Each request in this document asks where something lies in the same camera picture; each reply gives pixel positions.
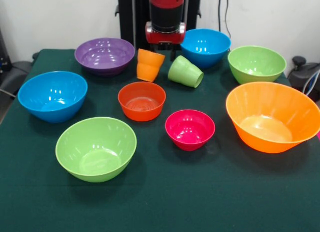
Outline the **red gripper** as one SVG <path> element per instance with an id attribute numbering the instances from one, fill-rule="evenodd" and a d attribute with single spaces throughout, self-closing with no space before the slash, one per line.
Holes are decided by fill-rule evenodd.
<path id="1" fill-rule="evenodd" d="M 156 31 L 151 22 L 145 25 L 145 36 L 149 44 L 171 43 L 170 60 L 173 62 L 176 58 L 176 44 L 184 41 L 186 34 L 186 24 L 181 22 L 177 31 L 172 33 L 163 33 Z"/>

